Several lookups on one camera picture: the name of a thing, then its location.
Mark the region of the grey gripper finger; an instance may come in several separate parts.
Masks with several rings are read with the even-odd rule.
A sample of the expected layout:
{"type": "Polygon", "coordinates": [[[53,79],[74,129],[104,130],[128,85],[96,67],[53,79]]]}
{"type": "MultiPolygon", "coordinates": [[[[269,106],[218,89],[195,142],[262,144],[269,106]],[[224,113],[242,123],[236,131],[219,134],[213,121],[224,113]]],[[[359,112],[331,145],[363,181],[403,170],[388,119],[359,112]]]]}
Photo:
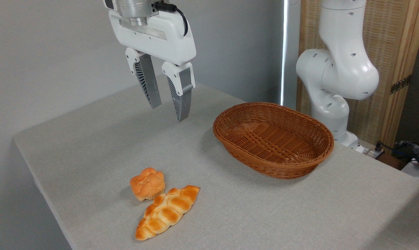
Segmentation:
{"type": "Polygon", "coordinates": [[[196,87],[192,64],[177,66],[164,62],[162,71],[167,77],[178,122],[189,116],[192,89],[196,87]]]}
{"type": "Polygon", "coordinates": [[[152,109],[162,104],[151,55],[132,48],[125,51],[131,73],[136,76],[152,109]]]}

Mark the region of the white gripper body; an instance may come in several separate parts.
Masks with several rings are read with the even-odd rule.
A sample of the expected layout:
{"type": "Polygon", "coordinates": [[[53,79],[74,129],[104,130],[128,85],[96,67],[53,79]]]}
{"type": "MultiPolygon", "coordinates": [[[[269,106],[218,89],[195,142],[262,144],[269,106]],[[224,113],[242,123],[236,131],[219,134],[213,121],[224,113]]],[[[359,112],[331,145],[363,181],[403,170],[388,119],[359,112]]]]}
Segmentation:
{"type": "Polygon", "coordinates": [[[192,31],[189,27],[184,35],[183,18],[178,13],[160,11],[148,18],[146,26],[133,26],[113,10],[109,19],[117,40],[128,48],[179,66],[196,56],[192,31]]]}

